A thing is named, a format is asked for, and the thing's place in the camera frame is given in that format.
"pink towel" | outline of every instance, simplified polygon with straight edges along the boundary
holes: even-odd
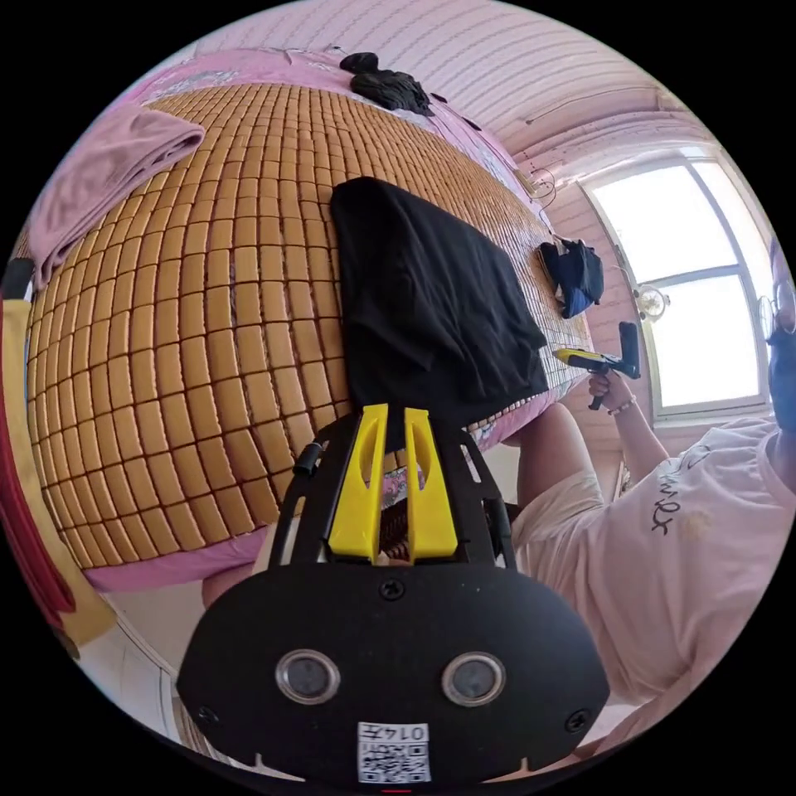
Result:
[[[109,210],[150,177],[191,154],[198,124],[138,105],[100,117],[59,165],[31,210],[30,250],[37,290],[71,247]]]

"face mask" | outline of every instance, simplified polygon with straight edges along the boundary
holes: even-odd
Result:
[[[768,340],[771,346],[769,393],[777,425],[796,434],[796,334],[777,327]]]

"window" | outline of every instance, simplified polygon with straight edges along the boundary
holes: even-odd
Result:
[[[773,279],[763,236],[719,163],[678,155],[584,185],[634,286],[671,303],[642,326],[656,420],[762,408],[757,298]]]

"bamboo mat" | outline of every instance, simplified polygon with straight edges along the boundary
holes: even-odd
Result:
[[[296,453],[350,411],[332,185],[378,177],[477,227],[511,256],[549,347],[588,345],[585,322],[556,311],[536,252],[547,231],[441,138],[297,86],[152,107],[202,124],[205,141],[113,209],[31,314],[36,466],[82,567],[274,522]],[[551,388],[569,380],[543,356]],[[389,472],[402,454],[387,459]]]

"yellow cloth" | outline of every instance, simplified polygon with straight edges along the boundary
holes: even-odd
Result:
[[[25,338],[30,311],[31,305],[27,301],[2,303],[2,399],[5,401],[14,463],[27,505],[52,563],[61,573],[75,599],[75,612],[61,614],[61,619],[64,632],[79,647],[110,630],[116,623],[116,613],[94,591],[68,548],[58,537],[41,495],[41,484],[33,461],[33,448],[27,428],[24,392]]]

